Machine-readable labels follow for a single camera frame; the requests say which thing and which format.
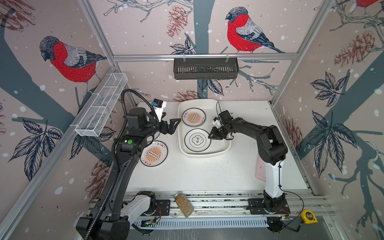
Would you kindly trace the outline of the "white black-line plate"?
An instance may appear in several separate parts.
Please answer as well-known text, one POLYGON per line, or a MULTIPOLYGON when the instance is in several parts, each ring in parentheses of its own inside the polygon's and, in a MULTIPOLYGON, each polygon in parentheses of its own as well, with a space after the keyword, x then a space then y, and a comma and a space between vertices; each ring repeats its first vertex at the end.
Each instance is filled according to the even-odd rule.
POLYGON ((194 129, 189 131, 186 134, 184 141, 186 147, 195 153, 203 152, 211 145, 209 134, 203 129, 194 129))

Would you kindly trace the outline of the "orange sunburst plate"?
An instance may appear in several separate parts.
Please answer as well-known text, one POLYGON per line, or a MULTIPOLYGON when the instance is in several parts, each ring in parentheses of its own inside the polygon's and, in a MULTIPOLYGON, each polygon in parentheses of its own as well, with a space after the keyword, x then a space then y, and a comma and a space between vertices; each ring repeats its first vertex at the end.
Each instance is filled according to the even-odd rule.
POLYGON ((156 167, 162 164, 168 156, 168 147, 164 142, 153 141, 146 147, 141 155, 141 163, 147 167, 156 167))
POLYGON ((189 127, 199 127, 206 121, 206 114, 199 108, 190 108, 183 112, 182 120, 189 127))

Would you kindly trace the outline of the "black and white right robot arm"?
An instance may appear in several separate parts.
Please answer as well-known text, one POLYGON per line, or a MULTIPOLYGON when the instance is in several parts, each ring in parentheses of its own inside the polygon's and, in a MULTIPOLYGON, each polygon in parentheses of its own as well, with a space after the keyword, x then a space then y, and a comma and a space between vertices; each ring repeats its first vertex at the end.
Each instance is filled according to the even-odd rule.
POLYGON ((211 140, 228 140, 233 133, 246 135, 257 142, 258 156, 265 163, 266 186, 264 209, 268 213, 278 211, 286 204, 286 194, 281 186, 281 171, 288 147, 275 125, 261 126, 242 118, 233 118, 229 111, 221 112, 213 120, 209 133, 211 140))

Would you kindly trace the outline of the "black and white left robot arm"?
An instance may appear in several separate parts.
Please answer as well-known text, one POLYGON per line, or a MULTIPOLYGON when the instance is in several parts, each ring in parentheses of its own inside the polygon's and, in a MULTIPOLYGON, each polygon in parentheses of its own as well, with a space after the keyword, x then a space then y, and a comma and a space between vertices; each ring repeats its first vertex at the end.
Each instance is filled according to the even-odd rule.
POLYGON ((172 135, 181 122, 181 119, 164 121, 164 116, 164 113, 157 115, 154 109, 147 112, 144 108, 133 108, 125 112, 123 126, 111 150, 114 171, 91 213, 80 218, 76 225, 84 240, 125 240, 138 217, 155 211, 155 193, 140 191, 128 203, 128 213, 121 213, 128 183, 148 138, 156 133, 172 135))

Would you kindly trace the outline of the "white plastic bin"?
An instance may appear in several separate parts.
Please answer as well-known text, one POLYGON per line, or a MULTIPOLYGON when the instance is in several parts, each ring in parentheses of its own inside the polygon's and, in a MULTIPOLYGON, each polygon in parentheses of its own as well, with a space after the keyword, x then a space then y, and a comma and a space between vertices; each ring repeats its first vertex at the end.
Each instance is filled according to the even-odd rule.
POLYGON ((181 102, 178 106, 179 147, 191 158, 207 158, 227 152, 231 142, 209 138, 214 118, 218 116, 219 102, 212 99, 196 99, 181 102))

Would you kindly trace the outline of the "glass jar of grains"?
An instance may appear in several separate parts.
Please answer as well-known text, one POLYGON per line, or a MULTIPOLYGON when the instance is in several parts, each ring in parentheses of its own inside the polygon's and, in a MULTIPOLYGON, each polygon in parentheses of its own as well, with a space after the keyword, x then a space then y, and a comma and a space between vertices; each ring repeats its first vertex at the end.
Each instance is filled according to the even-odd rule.
POLYGON ((194 212, 193 205, 189 202, 189 200, 186 198, 186 196, 183 193, 181 192, 176 193, 174 195, 174 199, 180 211, 183 213, 183 215, 186 218, 188 218, 194 212))

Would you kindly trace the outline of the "small circuit board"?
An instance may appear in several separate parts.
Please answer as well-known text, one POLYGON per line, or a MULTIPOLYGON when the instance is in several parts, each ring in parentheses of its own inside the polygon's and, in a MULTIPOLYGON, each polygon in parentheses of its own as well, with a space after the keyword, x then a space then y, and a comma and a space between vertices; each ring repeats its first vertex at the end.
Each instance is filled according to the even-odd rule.
POLYGON ((140 228, 141 229, 154 229, 157 226, 158 221, 156 219, 151 220, 141 220, 140 228))

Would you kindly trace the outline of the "yellow tape measure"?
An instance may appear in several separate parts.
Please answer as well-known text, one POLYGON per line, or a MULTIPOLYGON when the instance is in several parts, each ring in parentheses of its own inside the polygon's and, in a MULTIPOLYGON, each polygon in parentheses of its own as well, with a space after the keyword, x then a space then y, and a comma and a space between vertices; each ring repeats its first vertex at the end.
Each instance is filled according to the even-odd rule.
POLYGON ((305 224, 315 224, 318 223, 318 219, 315 214, 310 210, 303 210, 301 212, 302 222, 305 224))

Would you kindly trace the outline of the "white mesh wall shelf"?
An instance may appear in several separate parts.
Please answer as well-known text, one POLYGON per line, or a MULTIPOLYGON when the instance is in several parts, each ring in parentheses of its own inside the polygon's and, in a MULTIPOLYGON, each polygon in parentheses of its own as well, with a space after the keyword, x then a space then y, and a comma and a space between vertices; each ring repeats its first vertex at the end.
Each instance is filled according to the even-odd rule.
POLYGON ((107 75, 101 90, 96 94, 96 98, 75 129, 78 135, 81 137, 99 137, 101 135, 127 81, 124 73, 107 75))

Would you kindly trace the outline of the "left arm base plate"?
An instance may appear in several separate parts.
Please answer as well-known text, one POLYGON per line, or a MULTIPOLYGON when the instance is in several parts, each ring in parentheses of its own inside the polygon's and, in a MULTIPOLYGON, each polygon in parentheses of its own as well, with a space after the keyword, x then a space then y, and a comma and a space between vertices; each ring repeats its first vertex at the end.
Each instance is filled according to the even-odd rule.
POLYGON ((141 217, 159 217, 159 216, 169 216, 170 215, 170 200, 156 200, 155 211, 151 214, 142 213, 141 217))

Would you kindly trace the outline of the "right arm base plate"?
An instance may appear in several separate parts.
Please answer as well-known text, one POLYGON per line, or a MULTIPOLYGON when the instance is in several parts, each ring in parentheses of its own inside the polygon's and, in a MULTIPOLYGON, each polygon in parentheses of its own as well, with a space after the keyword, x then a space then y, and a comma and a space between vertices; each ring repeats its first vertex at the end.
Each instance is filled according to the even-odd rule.
POLYGON ((248 206, 246 209, 250 211, 251 215, 290 215, 287 200, 283 200, 276 207, 268 207, 265 199, 248 199, 248 206))

